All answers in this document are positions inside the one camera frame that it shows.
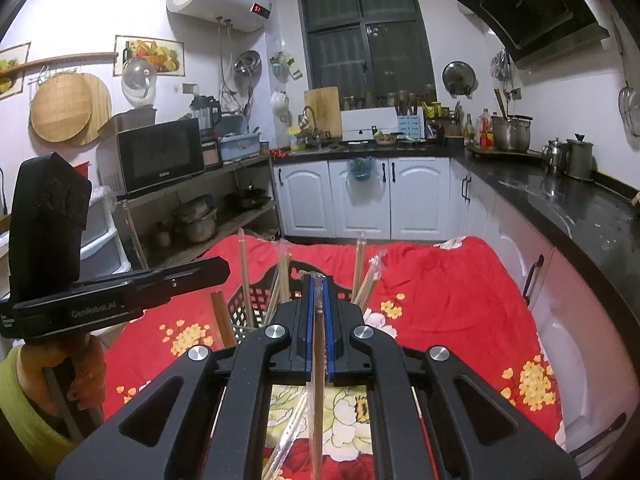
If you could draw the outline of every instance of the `range hood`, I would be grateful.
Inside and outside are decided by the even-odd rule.
[[[496,33],[519,69],[609,37],[584,0],[458,0]]]

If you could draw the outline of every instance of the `fruit picture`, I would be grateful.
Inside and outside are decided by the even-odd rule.
[[[122,75],[123,65],[132,57],[145,58],[158,75],[184,76],[184,44],[179,41],[116,36],[115,51],[114,76]]]
[[[0,51],[0,72],[27,61],[31,43],[12,46]],[[24,85],[24,72],[13,72],[6,76],[0,76],[0,99],[5,99],[22,92]]]

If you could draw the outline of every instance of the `microwave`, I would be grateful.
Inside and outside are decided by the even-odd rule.
[[[205,171],[197,119],[114,134],[100,141],[96,158],[100,183],[119,198]]]

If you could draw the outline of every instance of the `window frame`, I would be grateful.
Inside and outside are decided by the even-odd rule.
[[[364,12],[362,9],[362,1],[356,0],[358,6],[358,20],[342,20],[340,22],[335,23],[329,27],[309,27],[308,23],[308,5],[307,0],[300,0],[301,5],[301,16],[303,20],[303,38],[306,50],[306,65],[308,74],[310,75],[308,78],[309,86],[311,89],[321,88],[319,81],[319,73],[317,72],[316,67],[314,67],[313,59],[311,56],[311,38],[314,34],[323,34],[327,32],[331,32],[334,30],[342,30],[347,28],[360,28],[360,34],[362,35],[362,41],[364,44],[364,56],[365,56],[365,89],[366,91],[372,92],[372,94],[377,97],[376,89],[375,89],[375,81],[376,78],[373,73],[373,62],[371,58],[371,49],[369,46],[369,35],[367,34],[367,26],[374,25],[377,23],[389,23],[389,22],[415,22],[418,26],[418,30],[421,32],[420,37],[422,40],[420,41],[420,51],[425,60],[428,60],[428,65],[431,67],[431,72],[433,73],[434,83],[435,83],[435,72],[433,70],[433,60],[431,59],[431,51],[429,48],[429,38],[427,37],[427,30],[424,26],[424,18],[422,16],[422,11],[420,10],[420,4],[418,0],[412,0],[414,4],[414,14],[409,16],[406,12],[393,12],[387,11],[379,13],[376,18],[366,18],[364,16]]]

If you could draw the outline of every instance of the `wooden cutting board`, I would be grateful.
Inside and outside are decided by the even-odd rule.
[[[91,119],[82,131],[70,141],[84,146],[98,138],[98,130],[111,118],[111,95],[102,80],[93,74],[81,74],[91,89]]]
[[[333,139],[342,136],[342,117],[337,86],[305,91],[305,105],[311,106],[316,113],[316,120],[318,120],[316,126],[320,131],[329,132]]]
[[[65,72],[40,85],[31,102],[33,131],[49,142],[76,136],[91,118],[91,89],[77,73]]]

